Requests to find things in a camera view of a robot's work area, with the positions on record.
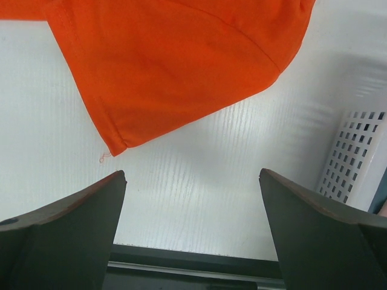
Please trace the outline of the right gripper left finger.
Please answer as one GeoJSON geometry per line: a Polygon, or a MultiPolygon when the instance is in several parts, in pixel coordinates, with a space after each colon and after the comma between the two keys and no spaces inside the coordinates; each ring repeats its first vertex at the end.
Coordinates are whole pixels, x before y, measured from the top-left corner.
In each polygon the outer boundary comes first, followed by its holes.
{"type": "Polygon", "coordinates": [[[126,185],[116,171],[1,221],[1,289],[101,289],[126,185]]]}

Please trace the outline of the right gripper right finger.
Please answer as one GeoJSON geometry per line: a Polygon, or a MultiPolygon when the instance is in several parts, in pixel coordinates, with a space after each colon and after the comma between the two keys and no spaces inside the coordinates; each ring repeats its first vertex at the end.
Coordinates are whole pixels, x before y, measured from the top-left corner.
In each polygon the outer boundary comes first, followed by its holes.
{"type": "Polygon", "coordinates": [[[386,289],[386,218],[262,169],[262,199],[287,289],[386,289]]]}

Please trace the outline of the orange t shirt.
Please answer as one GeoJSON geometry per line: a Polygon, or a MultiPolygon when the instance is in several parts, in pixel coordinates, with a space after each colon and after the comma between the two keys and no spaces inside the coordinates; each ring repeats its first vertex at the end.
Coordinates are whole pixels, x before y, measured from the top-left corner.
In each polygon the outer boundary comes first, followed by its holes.
{"type": "Polygon", "coordinates": [[[313,1],[2,1],[46,21],[117,156],[270,87],[298,53],[313,1]]]}

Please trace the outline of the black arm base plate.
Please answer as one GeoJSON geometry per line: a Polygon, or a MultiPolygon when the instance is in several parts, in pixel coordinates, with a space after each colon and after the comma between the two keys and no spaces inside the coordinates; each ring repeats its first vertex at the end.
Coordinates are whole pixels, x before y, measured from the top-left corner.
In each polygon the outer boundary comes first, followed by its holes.
{"type": "Polygon", "coordinates": [[[111,266],[134,266],[149,270],[165,269],[186,274],[208,274],[216,278],[256,282],[261,289],[285,289],[279,263],[184,251],[161,250],[139,246],[112,246],[111,266]]]}

